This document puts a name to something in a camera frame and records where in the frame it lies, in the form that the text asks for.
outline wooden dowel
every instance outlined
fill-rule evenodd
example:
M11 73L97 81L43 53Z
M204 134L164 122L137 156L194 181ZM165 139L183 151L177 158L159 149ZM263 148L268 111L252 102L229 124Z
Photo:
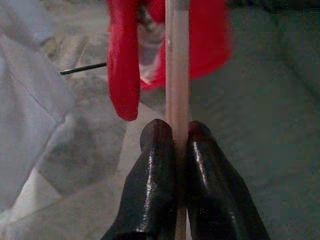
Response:
M166 0L166 119L176 146L178 210L176 240L186 239L186 207L183 204L185 152L189 123L189 3Z

